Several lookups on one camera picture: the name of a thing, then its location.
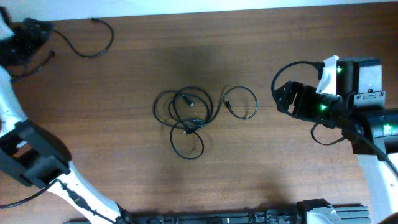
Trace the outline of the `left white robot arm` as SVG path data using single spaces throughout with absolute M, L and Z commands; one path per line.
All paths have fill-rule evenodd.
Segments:
M 27 187 L 51 192 L 78 210 L 89 223 L 132 223 L 127 210 L 98 192 L 77 170 L 70 151 L 55 135 L 32 122 L 24 113 L 13 84 L 38 72 L 11 75 L 7 68 L 27 63 L 53 31 L 50 22 L 27 18 L 10 27 L 1 8 L 1 170 Z

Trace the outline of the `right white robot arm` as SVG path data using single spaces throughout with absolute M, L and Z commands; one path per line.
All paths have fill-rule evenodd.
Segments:
M 314 127 L 341 130 L 340 140 L 351 143 L 365 175 L 373 214 L 363 205 L 306 200 L 297 204 L 296 223 L 397 223 L 397 109 L 385 107 L 381 61 L 334 55 L 309 64 L 318 72 L 318 86 L 296 81 L 272 86 L 276 107 Z

